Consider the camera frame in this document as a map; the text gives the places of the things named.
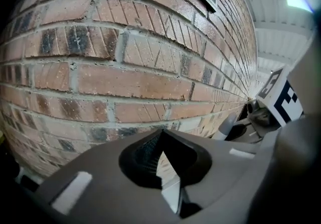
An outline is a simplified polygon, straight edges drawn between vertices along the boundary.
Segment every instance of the ceiling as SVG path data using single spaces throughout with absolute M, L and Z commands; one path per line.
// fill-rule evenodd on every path
M 293 67 L 314 37 L 311 13 L 289 7 L 286 0 L 245 0 L 251 13 L 258 48 L 258 72 L 251 97 L 268 80 L 271 71 Z

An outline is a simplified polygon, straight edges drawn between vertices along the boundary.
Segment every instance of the ceiling light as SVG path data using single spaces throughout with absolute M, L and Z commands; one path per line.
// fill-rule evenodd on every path
M 287 5 L 297 7 L 312 13 L 312 10 L 306 0 L 287 0 Z

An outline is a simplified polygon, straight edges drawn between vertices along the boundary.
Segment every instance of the brick wall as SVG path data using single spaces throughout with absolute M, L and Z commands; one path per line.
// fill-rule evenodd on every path
M 0 124 L 50 175 L 89 148 L 156 128 L 208 137 L 256 71 L 243 0 L 18 0 L 0 38 Z

